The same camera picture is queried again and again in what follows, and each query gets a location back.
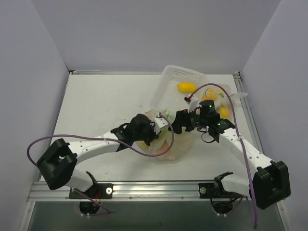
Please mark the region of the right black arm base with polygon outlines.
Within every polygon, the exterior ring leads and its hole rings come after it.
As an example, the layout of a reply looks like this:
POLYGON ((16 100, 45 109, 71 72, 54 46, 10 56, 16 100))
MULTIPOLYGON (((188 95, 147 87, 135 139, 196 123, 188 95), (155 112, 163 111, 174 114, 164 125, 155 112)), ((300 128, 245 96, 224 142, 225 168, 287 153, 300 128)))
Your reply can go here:
POLYGON ((202 199, 235 199, 241 195, 235 192, 225 192, 214 186, 213 181, 201 182, 198 184, 199 197, 202 199))

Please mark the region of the white plastic basket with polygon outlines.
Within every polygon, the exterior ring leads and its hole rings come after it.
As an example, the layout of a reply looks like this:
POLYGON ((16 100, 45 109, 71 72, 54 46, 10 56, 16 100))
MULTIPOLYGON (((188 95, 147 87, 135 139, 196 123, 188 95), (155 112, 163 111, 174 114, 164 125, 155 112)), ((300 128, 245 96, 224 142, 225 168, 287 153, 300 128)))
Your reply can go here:
POLYGON ((184 100, 186 93, 180 92, 177 87, 182 82, 193 83, 200 87, 207 82, 207 75, 180 66, 166 66, 149 99, 150 109, 159 112, 168 110, 171 113, 186 109, 188 107, 184 100))

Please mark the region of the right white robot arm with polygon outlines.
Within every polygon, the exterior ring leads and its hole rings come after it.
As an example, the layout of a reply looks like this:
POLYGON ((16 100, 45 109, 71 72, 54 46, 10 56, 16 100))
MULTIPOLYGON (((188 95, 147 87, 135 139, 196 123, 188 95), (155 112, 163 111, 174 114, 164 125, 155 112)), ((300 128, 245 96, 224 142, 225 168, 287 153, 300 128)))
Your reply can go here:
POLYGON ((273 161, 248 142, 231 121, 220 117, 212 100, 202 101, 192 111, 177 111, 172 128, 176 134, 207 129, 215 142, 228 149, 246 167, 245 178, 233 172, 215 177, 213 190, 217 196, 224 197, 228 193, 248 196, 258 208, 266 209, 291 195, 287 165, 283 161, 273 161))

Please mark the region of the green avocado print plastic bag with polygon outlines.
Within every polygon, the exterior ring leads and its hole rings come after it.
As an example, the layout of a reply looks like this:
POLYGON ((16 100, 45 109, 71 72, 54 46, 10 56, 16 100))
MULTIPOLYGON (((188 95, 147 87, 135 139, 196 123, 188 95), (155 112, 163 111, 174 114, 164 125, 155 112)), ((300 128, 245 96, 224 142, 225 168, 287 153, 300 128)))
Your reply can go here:
MULTIPOLYGON (((157 156, 164 153, 170 146, 172 141, 171 131, 162 131, 158 139, 154 140, 150 146, 146 145, 143 141, 137 141, 136 144, 139 148, 150 156, 157 156)), ((161 161, 174 161, 185 155, 193 145, 193 133, 186 132, 184 128, 181 134, 175 134, 172 147, 164 155, 157 156, 156 158, 161 161)))

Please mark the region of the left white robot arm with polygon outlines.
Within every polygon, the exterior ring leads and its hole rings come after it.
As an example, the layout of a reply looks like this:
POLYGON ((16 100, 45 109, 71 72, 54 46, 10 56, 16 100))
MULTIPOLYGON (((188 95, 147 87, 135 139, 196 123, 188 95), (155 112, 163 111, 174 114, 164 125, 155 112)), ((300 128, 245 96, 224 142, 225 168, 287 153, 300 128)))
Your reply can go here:
POLYGON ((101 154, 122 151, 136 141, 150 145, 167 127, 167 121, 161 117, 150 120, 147 116, 138 114, 129 123, 91 140, 55 140, 37 161, 37 166, 50 190, 68 186, 80 190, 85 197, 92 198, 97 193, 95 179, 91 173, 77 170, 78 164, 101 154))

